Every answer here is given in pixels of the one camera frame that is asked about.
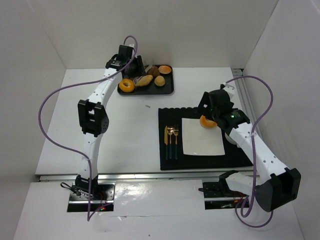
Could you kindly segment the tan ring donut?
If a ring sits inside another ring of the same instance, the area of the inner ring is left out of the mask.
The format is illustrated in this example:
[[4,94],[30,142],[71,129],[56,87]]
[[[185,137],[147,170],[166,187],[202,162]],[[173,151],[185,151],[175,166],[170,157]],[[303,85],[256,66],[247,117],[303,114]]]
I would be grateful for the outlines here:
[[204,115],[200,117],[199,122],[200,125],[206,129],[213,129],[217,126],[215,121],[207,119]]

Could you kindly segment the dark brown chocolate bread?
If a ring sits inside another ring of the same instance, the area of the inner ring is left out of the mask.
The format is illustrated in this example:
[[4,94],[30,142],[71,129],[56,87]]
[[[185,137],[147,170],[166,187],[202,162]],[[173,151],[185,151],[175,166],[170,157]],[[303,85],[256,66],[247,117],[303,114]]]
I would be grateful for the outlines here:
[[150,69],[146,73],[147,73],[147,75],[153,76],[153,78],[156,78],[160,75],[160,71],[159,71],[158,67],[155,65],[151,66]]

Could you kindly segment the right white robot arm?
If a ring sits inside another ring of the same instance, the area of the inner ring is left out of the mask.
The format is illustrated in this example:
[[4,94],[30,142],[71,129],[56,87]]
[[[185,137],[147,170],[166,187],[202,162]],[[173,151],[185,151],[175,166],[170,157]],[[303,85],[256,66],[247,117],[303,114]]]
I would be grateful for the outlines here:
[[254,166],[256,176],[252,180],[237,171],[227,173],[227,187],[250,196],[262,210],[271,212],[297,198],[301,174],[280,161],[256,133],[247,115],[234,107],[233,91],[234,88],[226,84],[221,89],[204,92],[197,112],[216,122]]

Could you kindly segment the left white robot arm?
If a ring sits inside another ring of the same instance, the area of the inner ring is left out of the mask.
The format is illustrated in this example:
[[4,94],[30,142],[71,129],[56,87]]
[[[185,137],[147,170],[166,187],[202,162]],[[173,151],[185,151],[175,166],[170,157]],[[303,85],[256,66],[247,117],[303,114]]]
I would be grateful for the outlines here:
[[120,45],[118,53],[106,63],[105,79],[87,99],[78,102],[79,125],[84,137],[84,156],[75,180],[76,190],[93,195],[97,188],[99,148],[103,134],[110,124],[106,106],[113,91],[126,75],[137,77],[144,73],[142,59],[137,56],[135,45]]

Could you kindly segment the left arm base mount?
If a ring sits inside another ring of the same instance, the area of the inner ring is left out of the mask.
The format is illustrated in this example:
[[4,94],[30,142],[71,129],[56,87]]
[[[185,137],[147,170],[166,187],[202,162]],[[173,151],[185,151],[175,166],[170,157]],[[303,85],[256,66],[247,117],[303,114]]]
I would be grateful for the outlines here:
[[112,212],[114,210],[114,197],[116,185],[100,184],[89,194],[87,191],[77,189],[75,184],[69,185],[65,182],[60,186],[69,190],[69,200],[67,212],[80,213],[88,210],[88,202],[90,200],[90,212],[98,209],[98,212]]

